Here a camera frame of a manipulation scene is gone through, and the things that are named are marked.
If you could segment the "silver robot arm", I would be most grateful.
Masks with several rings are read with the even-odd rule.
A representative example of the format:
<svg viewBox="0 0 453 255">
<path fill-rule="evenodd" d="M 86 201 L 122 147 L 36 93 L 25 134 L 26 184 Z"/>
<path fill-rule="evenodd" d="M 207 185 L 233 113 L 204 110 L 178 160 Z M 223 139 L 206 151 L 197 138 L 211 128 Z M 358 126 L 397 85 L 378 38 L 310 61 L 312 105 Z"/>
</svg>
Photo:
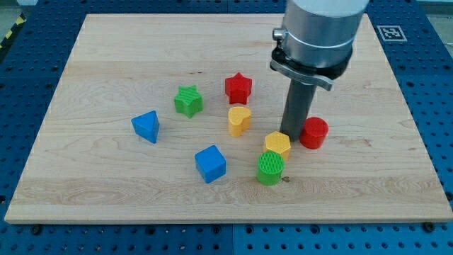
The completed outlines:
<svg viewBox="0 0 453 255">
<path fill-rule="evenodd" d="M 368 0 L 288 0 L 271 69 L 329 91 L 345 71 Z"/>
</svg>

